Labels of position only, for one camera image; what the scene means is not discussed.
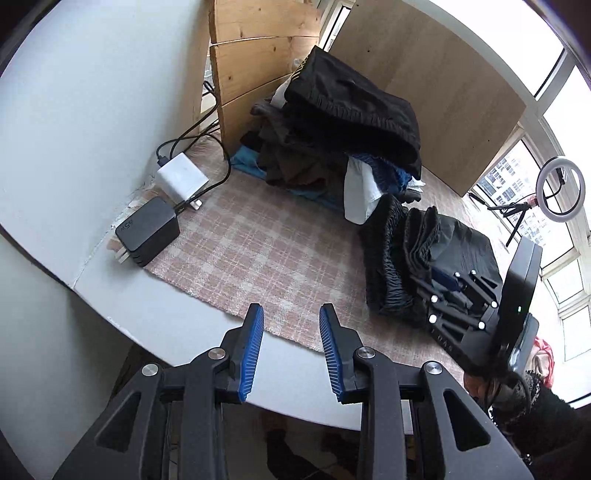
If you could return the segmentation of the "person's right forearm sleeve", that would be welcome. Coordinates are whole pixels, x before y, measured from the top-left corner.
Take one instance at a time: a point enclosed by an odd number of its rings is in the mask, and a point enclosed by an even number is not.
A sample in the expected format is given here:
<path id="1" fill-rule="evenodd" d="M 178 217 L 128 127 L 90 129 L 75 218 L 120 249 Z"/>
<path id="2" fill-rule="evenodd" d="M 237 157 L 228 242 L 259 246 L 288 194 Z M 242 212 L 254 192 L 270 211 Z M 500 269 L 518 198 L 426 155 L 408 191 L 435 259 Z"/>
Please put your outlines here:
<path id="1" fill-rule="evenodd" d="M 533 372 L 503 387 L 492 417 L 536 479 L 590 477 L 590 418 L 547 388 Z"/>

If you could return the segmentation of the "person's right hand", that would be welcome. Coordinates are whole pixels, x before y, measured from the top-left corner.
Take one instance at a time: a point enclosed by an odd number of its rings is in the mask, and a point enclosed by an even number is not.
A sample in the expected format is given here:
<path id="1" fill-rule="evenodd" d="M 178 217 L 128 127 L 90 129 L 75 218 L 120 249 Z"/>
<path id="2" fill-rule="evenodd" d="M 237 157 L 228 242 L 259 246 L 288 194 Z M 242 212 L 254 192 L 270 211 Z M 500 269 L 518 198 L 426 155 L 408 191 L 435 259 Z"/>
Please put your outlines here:
<path id="1" fill-rule="evenodd" d="M 488 406 L 488 397 L 493 387 L 493 381 L 482 377 L 464 373 L 464 388 L 482 409 Z"/>

